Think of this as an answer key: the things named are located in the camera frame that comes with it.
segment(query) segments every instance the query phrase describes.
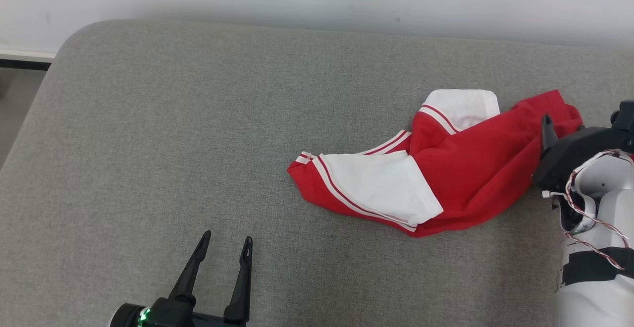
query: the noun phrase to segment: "red and white striped trim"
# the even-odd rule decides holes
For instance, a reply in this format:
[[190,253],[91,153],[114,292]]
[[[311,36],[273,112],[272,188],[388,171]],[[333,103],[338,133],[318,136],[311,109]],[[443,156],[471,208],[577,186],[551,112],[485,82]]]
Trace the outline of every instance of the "red and white striped trim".
[[451,120],[449,120],[444,114],[441,113],[440,110],[437,110],[437,108],[434,108],[433,106],[430,106],[429,104],[423,104],[419,112],[424,112],[425,114],[433,117],[434,120],[437,121],[439,124],[441,124],[442,128],[444,128],[444,130],[447,130],[447,132],[450,135],[453,135],[457,133],[458,131],[460,131],[451,122]]
[[312,155],[311,153],[306,153],[306,151],[302,151],[301,155],[297,156],[297,158],[295,159],[295,162],[307,164],[316,157],[317,156]]
[[361,151],[360,153],[357,153],[357,155],[383,155],[388,153],[391,149],[394,149],[394,147],[398,146],[401,142],[405,141],[405,139],[407,139],[411,134],[412,133],[409,131],[401,130],[398,134],[394,135],[392,139],[383,142],[383,144],[380,144],[373,149]]
[[408,224],[404,221],[400,221],[398,219],[394,219],[392,217],[388,217],[379,212],[368,209],[367,207],[363,207],[359,202],[355,201],[355,199],[349,197],[345,193],[345,191],[341,189],[341,187],[338,187],[337,183],[335,183],[335,181],[333,180],[332,175],[330,174],[330,172],[332,172],[332,169],[328,167],[326,160],[323,159],[323,155],[319,155],[319,157],[317,157],[317,160],[313,160],[313,164],[315,165],[315,168],[317,168],[317,172],[319,172],[319,175],[321,176],[324,184],[333,195],[333,197],[339,199],[339,201],[346,205],[346,207],[364,216],[393,221],[394,223],[397,223],[410,232],[414,232],[416,230],[417,225]]

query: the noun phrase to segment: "red and white garment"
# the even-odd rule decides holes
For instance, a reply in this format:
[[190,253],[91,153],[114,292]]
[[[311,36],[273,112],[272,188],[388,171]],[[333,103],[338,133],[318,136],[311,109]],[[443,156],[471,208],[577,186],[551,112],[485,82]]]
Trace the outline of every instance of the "red and white garment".
[[541,117],[561,136],[581,124],[553,91],[499,114],[485,90],[437,90],[412,123],[352,155],[302,153],[288,173],[304,199],[339,214],[386,223],[412,236],[482,223],[529,187],[539,160]]

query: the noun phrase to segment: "black strip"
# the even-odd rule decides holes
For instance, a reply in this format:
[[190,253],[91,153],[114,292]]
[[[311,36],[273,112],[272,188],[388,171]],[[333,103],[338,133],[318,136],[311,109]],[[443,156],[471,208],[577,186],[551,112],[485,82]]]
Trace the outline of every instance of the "black strip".
[[568,264],[564,265],[562,273],[564,285],[585,281],[609,281],[614,280],[616,275],[634,279],[634,250],[632,248],[609,246],[599,251],[612,257],[625,270],[615,268],[605,257],[593,251],[572,253]]
[[3,60],[3,59],[0,59],[0,68],[48,70],[50,66],[51,66],[51,64],[50,63],[46,63],[45,61]]

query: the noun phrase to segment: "gray floor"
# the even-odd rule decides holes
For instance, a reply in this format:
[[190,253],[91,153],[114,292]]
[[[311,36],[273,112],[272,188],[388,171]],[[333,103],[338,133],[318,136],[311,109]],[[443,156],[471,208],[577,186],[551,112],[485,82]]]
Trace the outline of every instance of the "gray floor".
[[43,70],[0,69],[0,167],[45,74]]

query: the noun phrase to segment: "baseboard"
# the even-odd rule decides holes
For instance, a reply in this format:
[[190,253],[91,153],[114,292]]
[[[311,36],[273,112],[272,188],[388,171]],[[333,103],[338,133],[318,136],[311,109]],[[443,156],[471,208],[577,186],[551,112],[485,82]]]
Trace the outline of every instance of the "baseboard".
[[17,51],[0,49],[0,60],[35,61],[52,63],[56,54],[50,52]]

